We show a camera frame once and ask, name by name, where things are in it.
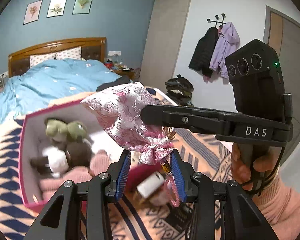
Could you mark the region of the pink sweater forearm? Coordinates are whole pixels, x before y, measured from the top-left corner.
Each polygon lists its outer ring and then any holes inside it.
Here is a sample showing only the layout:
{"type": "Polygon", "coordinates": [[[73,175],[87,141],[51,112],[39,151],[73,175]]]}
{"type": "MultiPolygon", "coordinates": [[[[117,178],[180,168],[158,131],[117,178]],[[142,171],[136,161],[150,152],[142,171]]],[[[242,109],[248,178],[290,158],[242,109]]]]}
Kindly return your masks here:
{"type": "Polygon", "coordinates": [[[279,239],[300,239],[300,193],[287,187],[279,174],[253,201],[279,239]]]}

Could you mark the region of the person's right hand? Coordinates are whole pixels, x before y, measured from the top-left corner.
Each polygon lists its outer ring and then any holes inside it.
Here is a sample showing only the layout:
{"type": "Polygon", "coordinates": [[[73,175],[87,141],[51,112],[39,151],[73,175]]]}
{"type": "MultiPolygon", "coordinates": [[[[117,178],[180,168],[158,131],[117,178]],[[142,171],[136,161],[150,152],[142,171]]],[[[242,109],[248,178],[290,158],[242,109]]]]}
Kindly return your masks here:
{"type": "MultiPolygon", "coordinates": [[[[277,163],[280,152],[281,148],[271,147],[266,155],[261,156],[254,161],[254,170],[260,173],[264,172],[266,175],[270,175],[277,163]]],[[[232,145],[231,173],[232,178],[240,184],[249,181],[251,177],[250,167],[243,163],[240,149],[236,143],[233,143],[232,145]]]]}

